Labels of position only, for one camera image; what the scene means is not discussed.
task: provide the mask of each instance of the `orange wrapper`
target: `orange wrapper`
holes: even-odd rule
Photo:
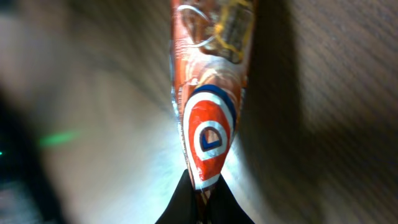
[[[255,0],[172,0],[172,99],[193,188],[206,204],[239,122]]]

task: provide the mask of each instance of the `green light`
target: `green light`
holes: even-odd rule
[[[68,131],[64,133],[53,134],[40,139],[39,145],[42,147],[56,146],[70,142],[80,135],[79,131]]]

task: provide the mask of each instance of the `black object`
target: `black object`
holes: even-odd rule
[[[17,113],[0,99],[0,186],[22,182],[44,222],[65,223],[55,192],[39,162],[35,142]]]
[[[212,224],[253,223],[235,200],[222,175],[208,202],[206,216]],[[195,194],[188,170],[185,170],[169,205],[156,223],[197,224],[197,218]]]

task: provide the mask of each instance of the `wooden table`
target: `wooden table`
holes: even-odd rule
[[[154,223],[185,168],[168,1],[21,0],[1,85],[72,223]],[[256,223],[398,222],[398,2],[261,1],[223,175]]]

